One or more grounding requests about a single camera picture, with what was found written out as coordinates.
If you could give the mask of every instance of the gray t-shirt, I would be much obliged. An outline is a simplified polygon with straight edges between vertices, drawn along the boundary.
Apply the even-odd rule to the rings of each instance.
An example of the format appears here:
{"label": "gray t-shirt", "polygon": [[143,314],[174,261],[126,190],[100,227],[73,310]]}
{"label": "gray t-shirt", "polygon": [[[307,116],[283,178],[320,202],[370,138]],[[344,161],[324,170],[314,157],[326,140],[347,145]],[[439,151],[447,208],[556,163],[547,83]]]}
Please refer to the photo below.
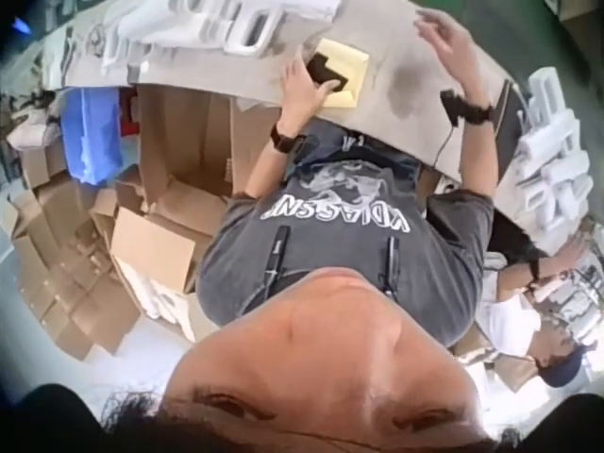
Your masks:
{"label": "gray t-shirt", "polygon": [[381,289],[384,250],[399,240],[396,302],[439,343],[450,346],[471,326],[491,234],[493,202],[466,191],[428,198],[420,213],[409,181],[362,160],[336,161],[290,177],[261,200],[235,197],[201,263],[197,296],[223,326],[258,303],[279,226],[290,237],[281,280],[337,266]]}

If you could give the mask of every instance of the person in white shirt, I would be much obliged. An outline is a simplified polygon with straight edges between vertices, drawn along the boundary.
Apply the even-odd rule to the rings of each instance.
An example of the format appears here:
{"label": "person in white shirt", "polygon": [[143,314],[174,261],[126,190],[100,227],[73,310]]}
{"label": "person in white shirt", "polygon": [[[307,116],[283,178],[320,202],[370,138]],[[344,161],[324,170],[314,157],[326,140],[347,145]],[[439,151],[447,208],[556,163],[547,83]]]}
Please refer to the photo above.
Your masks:
{"label": "person in white shirt", "polygon": [[534,293],[567,276],[585,250],[576,235],[553,257],[507,266],[503,255],[488,253],[485,261],[478,327],[501,354],[534,360],[552,387],[566,385],[577,375],[585,348],[563,327],[542,323],[532,307],[537,302]]}

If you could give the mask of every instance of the eye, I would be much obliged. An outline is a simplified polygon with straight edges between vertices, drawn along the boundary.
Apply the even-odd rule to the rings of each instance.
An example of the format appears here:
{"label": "eye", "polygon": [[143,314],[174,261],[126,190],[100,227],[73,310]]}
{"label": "eye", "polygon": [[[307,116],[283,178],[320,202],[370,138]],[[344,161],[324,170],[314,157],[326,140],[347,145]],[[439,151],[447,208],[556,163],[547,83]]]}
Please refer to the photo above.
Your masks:
{"label": "eye", "polygon": [[231,394],[212,394],[203,389],[196,389],[192,400],[194,403],[212,406],[237,418],[268,421],[276,417],[273,413],[262,411]]}
{"label": "eye", "polygon": [[395,418],[393,419],[393,424],[403,431],[421,432],[438,427],[439,425],[454,422],[459,418],[459,415],[452,411],[430,411],[406,420]]}

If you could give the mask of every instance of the blue cloth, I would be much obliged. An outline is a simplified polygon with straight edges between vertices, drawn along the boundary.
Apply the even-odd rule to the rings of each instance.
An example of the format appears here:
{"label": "blue cloth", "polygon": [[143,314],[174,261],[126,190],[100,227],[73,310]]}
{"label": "blue cloth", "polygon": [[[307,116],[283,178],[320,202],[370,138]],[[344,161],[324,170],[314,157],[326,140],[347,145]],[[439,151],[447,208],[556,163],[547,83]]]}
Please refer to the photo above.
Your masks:
{"label": "blue cloth", "polygon": [[122,168],[120,94],[117,88],[75,88],[67,92],[61,129],[69,174],[100,185]]}

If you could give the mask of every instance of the table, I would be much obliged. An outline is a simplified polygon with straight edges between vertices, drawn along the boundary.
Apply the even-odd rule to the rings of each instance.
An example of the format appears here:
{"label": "table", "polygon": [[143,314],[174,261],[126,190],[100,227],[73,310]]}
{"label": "table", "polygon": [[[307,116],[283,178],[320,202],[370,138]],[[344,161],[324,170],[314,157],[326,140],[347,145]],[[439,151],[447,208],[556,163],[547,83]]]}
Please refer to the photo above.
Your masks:
{"label": "table", "polygon": [[[151,83],[276,104],[280,98],[279,71],[295,48],[300,44],[312,48],[321,37],[327,37],[357,47],[371,59],[358,106],[324,109],[319,116],[380,139],[460,180],[461,128],[454,130],[438,161],[436,158],[450,128],[439,93],[461,89],[429,45],[417,36],[413,26],[418,8],[415,4],[407,0],[343,1],[333,25],[288,15],[260,59],[178,49],[149,60],[141,68],[119,67],[103,75],[101,60],[87,51],[87,43],[112,3],[108,0],[81,12],[70,25],[46,38],[47,64],[43,72],[46,88]],[[477,50],[485,90],[495,103],[510,76],[480,48]],[[556,251],[574,226],[561,226],[554,235],[545,237],[536,226],[534,215],[521,215],[518,200],[511,169],[501,181],[495,205],[535,242],[547,242],[544,250]]]}

